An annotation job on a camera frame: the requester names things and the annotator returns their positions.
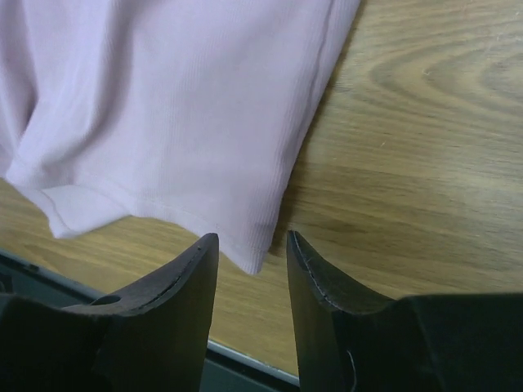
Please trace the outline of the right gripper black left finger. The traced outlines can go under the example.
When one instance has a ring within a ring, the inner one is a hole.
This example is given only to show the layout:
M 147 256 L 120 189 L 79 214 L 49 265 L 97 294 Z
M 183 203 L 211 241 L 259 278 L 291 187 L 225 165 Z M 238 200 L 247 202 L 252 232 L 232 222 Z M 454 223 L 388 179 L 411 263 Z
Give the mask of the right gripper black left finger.
M 219 239 L 87 305 L 1 291 L 4 391 L 196 391 L 217 285 Z

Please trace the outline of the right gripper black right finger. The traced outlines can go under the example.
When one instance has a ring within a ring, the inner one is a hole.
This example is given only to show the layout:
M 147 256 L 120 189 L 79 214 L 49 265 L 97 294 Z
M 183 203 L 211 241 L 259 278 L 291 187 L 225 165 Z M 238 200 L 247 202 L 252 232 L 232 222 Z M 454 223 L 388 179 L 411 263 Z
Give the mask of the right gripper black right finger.
M 519 391 L 522 296 L 398 300 L 287 237 L 288 288 L 304 391 Z

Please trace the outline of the pink tank top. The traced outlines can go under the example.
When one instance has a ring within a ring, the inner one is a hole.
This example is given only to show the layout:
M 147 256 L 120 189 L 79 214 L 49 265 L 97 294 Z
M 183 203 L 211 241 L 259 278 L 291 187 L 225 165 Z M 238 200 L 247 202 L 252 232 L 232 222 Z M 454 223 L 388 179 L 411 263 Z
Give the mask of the pink tank top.
M 4 1 L 1 177 L 72 238 L 126 216 L 270 249 L 356 1 Z

